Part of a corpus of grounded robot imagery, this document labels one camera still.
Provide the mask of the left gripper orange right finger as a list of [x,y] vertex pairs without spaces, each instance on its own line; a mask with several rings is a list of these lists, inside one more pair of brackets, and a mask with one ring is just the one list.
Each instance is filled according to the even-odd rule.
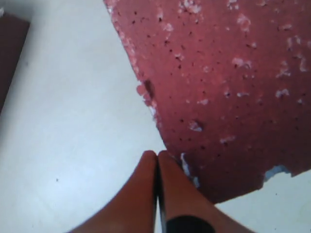
[[164,233],[251,233],[208,201],[167,151],[158,154],[158,193]]

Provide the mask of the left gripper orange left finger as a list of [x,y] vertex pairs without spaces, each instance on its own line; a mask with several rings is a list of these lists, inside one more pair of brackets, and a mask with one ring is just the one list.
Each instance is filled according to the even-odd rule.
[[156,219],[157,155],[145,151],[131,177],[99,212],[72,233],[153,233]]

